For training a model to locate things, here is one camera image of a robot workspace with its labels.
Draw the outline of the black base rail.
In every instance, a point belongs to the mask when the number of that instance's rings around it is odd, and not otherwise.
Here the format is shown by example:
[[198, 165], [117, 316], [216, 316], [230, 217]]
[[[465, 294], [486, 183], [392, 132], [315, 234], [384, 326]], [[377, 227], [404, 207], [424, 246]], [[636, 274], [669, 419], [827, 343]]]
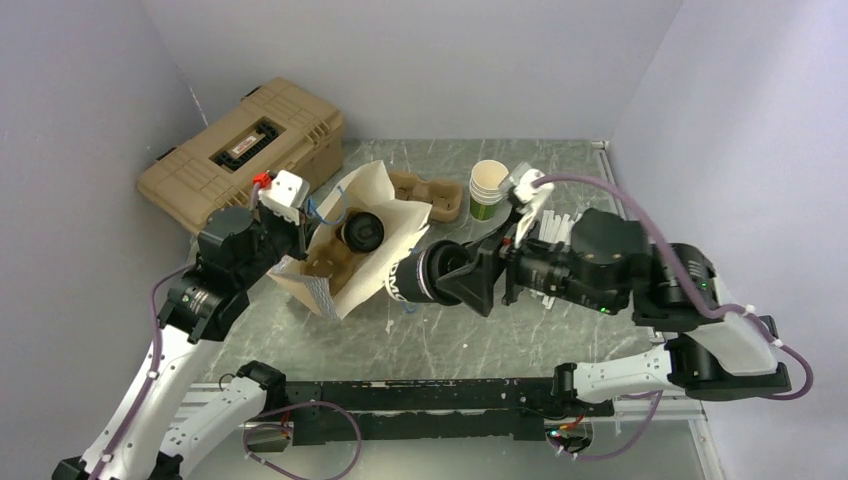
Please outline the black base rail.
[[558, 421], [614, 412], [609, 400], [591, 404], [566, 392], [562, 377], [289, 381], [256, 360], [234, 376], [266, 391], [263, 421], [278, 424], [282, 408], [294, 407], [289, 422], [296, 446], [489, 436], [540, 441]]

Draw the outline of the brown cardboard cup carrier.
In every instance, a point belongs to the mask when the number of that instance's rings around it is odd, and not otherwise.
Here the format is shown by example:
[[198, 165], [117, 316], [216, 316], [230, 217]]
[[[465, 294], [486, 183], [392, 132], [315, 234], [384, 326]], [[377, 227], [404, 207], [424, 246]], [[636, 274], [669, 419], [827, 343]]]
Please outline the brown cardboard cup carrier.
[[396, 199], [429, 204], [429, 219], [434, 222], [451, 223], [458, 219], [464, 198], [460, 183], [449, 179], [426, 180], [402, 171], [390, 171], [388, 175]]

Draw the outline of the bundle of white straws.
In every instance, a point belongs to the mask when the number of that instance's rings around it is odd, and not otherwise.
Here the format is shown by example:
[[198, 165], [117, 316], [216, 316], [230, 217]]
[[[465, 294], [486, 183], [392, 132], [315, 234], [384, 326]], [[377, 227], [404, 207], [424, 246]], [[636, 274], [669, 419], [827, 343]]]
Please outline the bundle of white straws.
[[556, 214], [553, 210], [543, 212], [539, 239], [548, 243], [567, 243], [573, 222], [569, 214]]

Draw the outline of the stack of paper cups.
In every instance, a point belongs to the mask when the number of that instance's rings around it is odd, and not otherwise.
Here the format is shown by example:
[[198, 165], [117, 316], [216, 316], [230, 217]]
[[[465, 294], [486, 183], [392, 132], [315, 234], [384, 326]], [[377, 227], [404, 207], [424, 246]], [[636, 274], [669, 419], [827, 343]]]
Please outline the stack of paper cups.
[[493, 159], [481, 160], [473, 166], [469, 178], [469, 212], [472, 218], [486, 221], [494, 216], [504, 198], [501, 183], [508, 175], [508, 168]]

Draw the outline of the blue checkered paper bag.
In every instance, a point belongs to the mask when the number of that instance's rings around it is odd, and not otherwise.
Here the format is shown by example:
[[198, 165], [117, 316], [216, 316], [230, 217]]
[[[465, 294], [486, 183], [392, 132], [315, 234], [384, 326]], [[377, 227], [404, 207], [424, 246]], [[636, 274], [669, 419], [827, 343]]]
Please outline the blue checkered paper bag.
[[332, 222], [356, 212], [377, 215], [385, 227], [381, 246], [360, 264], [345, 287], [332, 296], [325, 278], [301, 273], [306, 261], [286, 257], [268, 272], [283, 290], [313, 313], [332, 320], [344, 319], [355, 307], [368, 300], [383, 287], [390, 267], [406, 257], [428, 229], [431, 206], [418, 201], [395, 198], [394, 187], [382, 161], [361, 166], [343, 177], [324, 201], [318, 213], [331, 223], [317, 228], [311, 250], [331, 239], [338, 239], [340, 225]]

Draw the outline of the tan plastic toolbox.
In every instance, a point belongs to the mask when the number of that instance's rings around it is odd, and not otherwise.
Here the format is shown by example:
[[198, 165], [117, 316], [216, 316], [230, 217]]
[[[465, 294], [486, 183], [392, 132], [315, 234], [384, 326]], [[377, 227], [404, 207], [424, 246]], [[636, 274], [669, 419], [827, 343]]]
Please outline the tan plastic toolbox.
[[158, 157], [137, 188], [196, 234], [213, 211], [246, 205], [252, 180], [262, 171], [289, 171], [315, 192], [343, 165], [344, 128], [338, 108], [277, 77]]

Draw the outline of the white paper coffee cup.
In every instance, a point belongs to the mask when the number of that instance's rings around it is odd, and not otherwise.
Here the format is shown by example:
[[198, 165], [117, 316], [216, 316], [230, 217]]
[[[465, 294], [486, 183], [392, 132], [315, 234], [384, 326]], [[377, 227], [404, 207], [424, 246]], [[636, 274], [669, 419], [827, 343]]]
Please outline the white paper coffee cup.
[[405, 303], [432, 303], [426, 284], [422, 254], [411, 254], [394, 263], [385, 278], [384, 287], [395, 301]]

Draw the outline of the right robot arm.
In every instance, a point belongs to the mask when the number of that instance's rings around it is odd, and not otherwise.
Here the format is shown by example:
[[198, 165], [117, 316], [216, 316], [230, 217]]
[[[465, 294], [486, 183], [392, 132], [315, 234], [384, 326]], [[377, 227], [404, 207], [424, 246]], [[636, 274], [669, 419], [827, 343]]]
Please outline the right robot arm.
[[769, 326], [722, 302], [715, 270], [697, 248], [650, 240], [640, 223], [611, 213], [586, 211], [557, 243], [520, 240], [507, 221], [481, 240], [435, 245], [419, 270], [428, 298], [480, 315], [491, 312], [503, 280], [507, 305], [530, 289], [604, 315], [630, 309], [637, 326], [670, 335], [630, 357], [559, 365], [550, 392], [564, 415], [648, 391], [726, 402], [785, 400], [792, 389]]

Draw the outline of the single brown cup carrier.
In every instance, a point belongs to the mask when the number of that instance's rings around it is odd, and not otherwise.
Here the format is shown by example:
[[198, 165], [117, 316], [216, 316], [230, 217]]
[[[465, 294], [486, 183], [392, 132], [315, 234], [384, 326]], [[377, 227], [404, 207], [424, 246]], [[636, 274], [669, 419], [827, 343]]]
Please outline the single brown cup carrier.
[[301, 273], [327, 279], [330, 294], [336, 296], [366, 258], [367, 254], [356, 253], [342, 241], [331, 239], [311, 250]]

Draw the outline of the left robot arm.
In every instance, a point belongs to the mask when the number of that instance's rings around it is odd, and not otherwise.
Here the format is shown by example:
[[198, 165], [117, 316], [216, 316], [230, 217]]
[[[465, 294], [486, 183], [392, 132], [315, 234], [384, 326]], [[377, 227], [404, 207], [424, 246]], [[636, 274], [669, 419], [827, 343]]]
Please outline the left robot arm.
[[191, 266], [171, 273], [153, 337], [120, 405], [94, 443], [55, 467], [55, 479], [185, 479], [240, 422], [279, 417], [285, 376], [257, 361], [257, 379], [238, 381], [221, 404], [170, 427], [198, 371], [218, 352], [249, 306], [249, 289], [284, 257], [303, 259], [317, 221], [304, 208], [231, 206], [214, 211], [197, 235]]

